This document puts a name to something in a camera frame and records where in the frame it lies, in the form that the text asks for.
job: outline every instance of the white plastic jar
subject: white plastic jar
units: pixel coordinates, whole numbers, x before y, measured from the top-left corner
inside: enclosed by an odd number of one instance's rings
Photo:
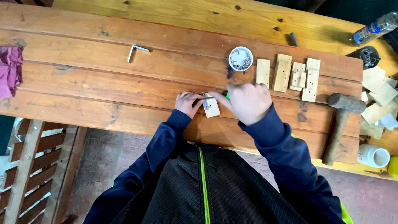
[[[390,153],[379,146],[362,144],[359,145],[357,160],[371,167],[382,168],[390,161]]]

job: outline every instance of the small wooden block with holes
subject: small wooden block with holes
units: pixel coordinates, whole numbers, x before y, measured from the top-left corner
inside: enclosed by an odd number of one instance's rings
[[[268,59],[257,59],[256,83],[263,83],[269,88],[269,65]]]
[[[316,91],[318,89],[319,69],[321,61],[317,59],[307,59],[307,82],[306,87],[302,91],[301,100],[315,102]]]
[[[278,54],[272,90],[286,92],[289,84],[292,56]]]
[[[291,90],[301,91],[305,87],[307,73],[305,73],[305,64],[293,63],[292,72],[290,75]]]
[[[207,92],[205,93],[205,97],[212,97],[212,96]],[[207,105],[209,106],[209,109],[205,110],[207,118],[211,118],[221,114],[219,105],[217,104],[217,100],[215,98],[210,98],[205,101],[207,101]]]

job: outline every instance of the person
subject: person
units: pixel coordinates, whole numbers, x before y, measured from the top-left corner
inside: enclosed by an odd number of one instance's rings
[[[93,203],[84,223],[352,223],[306,142],[283,123],[263,84],[210,92],[254,138],[280,193],[236,152],[182,140],[204,100],[183,92],[143,153]]]

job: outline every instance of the navy blue sleeve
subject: navy blue sleeve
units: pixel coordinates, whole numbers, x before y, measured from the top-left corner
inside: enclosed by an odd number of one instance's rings
[[[166,162],[191,121],[183,112],[173,110],[169,119],[159,125],[145,153],[94,201],[83,223],[110,223]]]
[[[269,163],[282,196],[309,223],[344,223],[338,197],[333,196],[326,179],[318,176],[311,163],[306,142],[291,135],[291,127],[283,123],[272,104],[259,122],[242,130],[254,138],[254,143]]]

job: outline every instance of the plastic bottle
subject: plastic bottle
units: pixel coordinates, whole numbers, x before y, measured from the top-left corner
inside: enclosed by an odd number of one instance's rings
[[[371,40],[393,31],[398,27],[398,13],[390,12],[376,21],[356,31],[350,38],[355,47],[364,45]]]

